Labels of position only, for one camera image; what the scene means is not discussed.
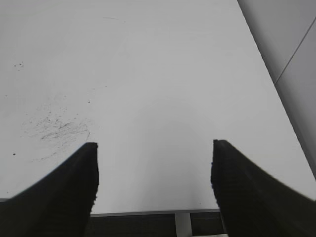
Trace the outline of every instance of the floor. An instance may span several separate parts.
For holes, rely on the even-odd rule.
[[[85,237],[192,237],[225,233],[219,212],[91,217]]]

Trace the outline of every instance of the table surface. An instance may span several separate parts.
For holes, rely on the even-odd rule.
[[[92,213],[218,208],[213,139],[315,199],[236,0],[3,0],[0,197],[97,142]]]

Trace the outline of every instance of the scuff mark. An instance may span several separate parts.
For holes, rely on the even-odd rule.
[[[68,147],[76,143],[84,143],[90,136],[88,119],[76,120],[68,119],[63,121],[67,108],[59,108],[56,113],[52,113],[51,105],[38,107],[33,116],[22,123],[24,133],[29,138],[35,139],[36,143],[44,148],[52,150],[51,154],[45,157],[33,159],[34,161],[44,161],[58,158],[67,151]]]
[[[114,18],[114,17],[103,17],[103,19],[112,19],[112,20],[119,20],[117,18]]]

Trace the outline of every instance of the white table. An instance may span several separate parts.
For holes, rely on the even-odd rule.
[[[236,0],[2,0],[0,98],[1,198],[97,142],[93,213],[216,209],[213,139],[316,198]]]

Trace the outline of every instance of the gray wall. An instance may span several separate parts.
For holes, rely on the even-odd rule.
[[[238,3],[316,176],[316,1]]]

